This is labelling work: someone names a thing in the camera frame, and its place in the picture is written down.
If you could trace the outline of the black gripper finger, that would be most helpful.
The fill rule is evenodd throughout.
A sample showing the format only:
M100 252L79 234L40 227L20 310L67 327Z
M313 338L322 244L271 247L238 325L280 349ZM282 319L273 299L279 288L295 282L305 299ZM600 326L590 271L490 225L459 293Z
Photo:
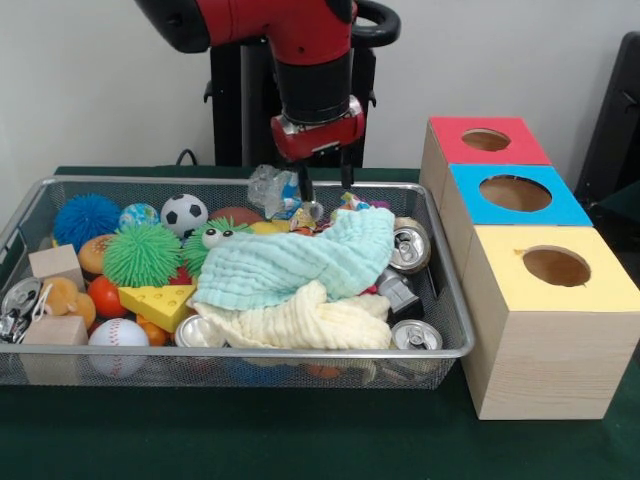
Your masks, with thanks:
M341 149L340 174L342 188L349 189L354 183L354 167L352 164L352 148L350 145Z
M315 200L313 183L306 163L298 161L296 163L296 169L301 200L304 203L313 202Z

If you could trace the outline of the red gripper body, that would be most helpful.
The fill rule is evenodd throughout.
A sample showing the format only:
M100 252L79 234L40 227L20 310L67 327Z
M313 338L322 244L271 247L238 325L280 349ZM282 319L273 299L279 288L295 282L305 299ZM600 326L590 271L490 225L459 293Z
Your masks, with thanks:
M280 155L296 162L327 151L344 148L359 140L365 130L365 115L359 100L351 95L346 113L337 120L317 125L293 123L284 115L270 120L274 143Z

